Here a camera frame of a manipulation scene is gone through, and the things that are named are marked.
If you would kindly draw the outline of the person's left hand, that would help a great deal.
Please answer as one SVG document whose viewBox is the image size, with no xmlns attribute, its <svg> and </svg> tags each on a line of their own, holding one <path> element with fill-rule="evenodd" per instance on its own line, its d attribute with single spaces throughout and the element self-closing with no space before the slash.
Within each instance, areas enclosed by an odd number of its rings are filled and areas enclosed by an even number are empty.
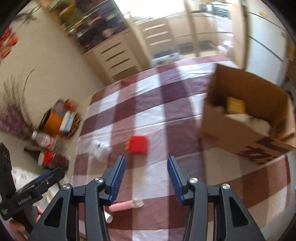
<svg viewBox="0 0 296 241">
<path fill-rule="evenodd" d="M 24 208 L 23 212 L 25 214 L 28 214 L 31 212 L 31 210 L 35 210 L 38 212 L 38 216 L 35 220 L 35 223 L 40 219 L 41 215 L 43 214 L 44 210 L 39 207 L 34 205 L 32 208 Z M 26 235 L 26 228 L 23 223 L 18 222 L 14 218 L 9 221 L 9 230 L 11 235 L 13 236 L 14 240 L 19 240 L 19 241 L 26 241 L 28 240 L 28 235 Z"/>
</svg>

